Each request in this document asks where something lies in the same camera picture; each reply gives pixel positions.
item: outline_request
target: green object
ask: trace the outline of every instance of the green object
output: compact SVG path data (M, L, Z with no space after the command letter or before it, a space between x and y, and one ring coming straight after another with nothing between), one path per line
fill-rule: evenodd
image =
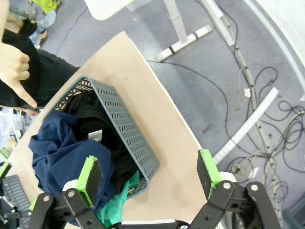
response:
M84 195L91 208L94 206L101 178L99 160L95 156L86 158L75 188Z
M213 160L213 157L212 157L210 151L208 149L201 149L201 150L199 150L199 152L200 152L200 155L205 164L208 175L211 179L211 187L210 187L210 194L209 194L209 198L210 198L213 190L222 181L222 178L220 176L220 173L216 167L216 164Z
M10 154L11 154L11 152L10 152L7 148L5 148L5 147L2 147L2 148L0 149L0 155L1 155L5 160L9 158Z
M7 175L10 167L10 163L8 162L5 162L3 166L0 167L0 179L3 179Z
M57 10L57 0L33 0L33 2L37 3L46 14Z
M37 198L38 198L38 196L34 199L34 201L33 201L33 202L31 203L31 205L29 206L29 210L30 210L30 211L33 211L33 210L34 210L34 207L35 207Z
M123 205L127 200L128 189L140 183L140 173L137 171L129 181L125 183L120 194L115 195L96 215L106 228L122 221Z

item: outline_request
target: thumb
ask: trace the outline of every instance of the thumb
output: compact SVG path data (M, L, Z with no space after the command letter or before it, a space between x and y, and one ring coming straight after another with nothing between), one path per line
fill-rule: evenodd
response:
M14 81L10 84L10 87L14 90L14 92L24 101L26 101L30 106L37 107L37 103L35 100L25 91L20 81Z

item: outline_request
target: person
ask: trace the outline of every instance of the person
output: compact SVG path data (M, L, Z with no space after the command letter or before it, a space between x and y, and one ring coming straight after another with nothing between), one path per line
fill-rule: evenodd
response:
M78 70L5 29L9 0L0 1L0 106L37 114Z

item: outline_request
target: finger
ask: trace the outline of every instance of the finger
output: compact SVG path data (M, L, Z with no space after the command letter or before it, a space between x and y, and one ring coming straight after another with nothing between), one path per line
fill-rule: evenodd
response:
M18 80L27 80L30 76L30 73L28 71L23 71L18 73Z
M20 57L20 60L21 60L21 62L23 62L23 63L28 63L28 62L30 61L30 58L29 58L28 55L22 53L22 54L21 54L21 57Z
M33 110L25 110L24 112L30 116L36 116L40 113L39 111L33 111Z
M19 66L19 71L23 72L23 71L27 71L28 69L30 68L29 64L28 63L22 63L20 66Z
M11 84L10 87L14 90L14 92L24 101L26 101L30 106L37 107L37 103L35 100L25 91L23 86L19 81L15 81L13 85Z

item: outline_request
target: green gripper pad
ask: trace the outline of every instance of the green gripper pad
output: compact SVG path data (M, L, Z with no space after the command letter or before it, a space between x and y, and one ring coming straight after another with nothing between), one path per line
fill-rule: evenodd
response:
M3 166L0 167L0 179L4 179L7 173L9 172L9 169L11 168L10 163L5 162Z
M101 181L102 169L100 163L95 156L89 156L82 167L76 189L84 195L91 208L95 204Z
M222 181L222 179L208 149L201 149L198 151L197 173L205 197L206 199L209 199L213 190Z

